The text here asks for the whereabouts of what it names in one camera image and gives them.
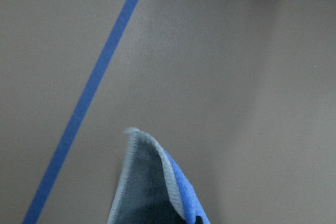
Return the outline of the blue microfiber towel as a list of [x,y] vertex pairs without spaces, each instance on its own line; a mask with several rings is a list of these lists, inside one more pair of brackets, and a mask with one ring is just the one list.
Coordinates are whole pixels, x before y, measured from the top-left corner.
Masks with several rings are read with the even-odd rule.
[[150,134],[127,130],[127,151],[108,223],[209,223],[178,164]]

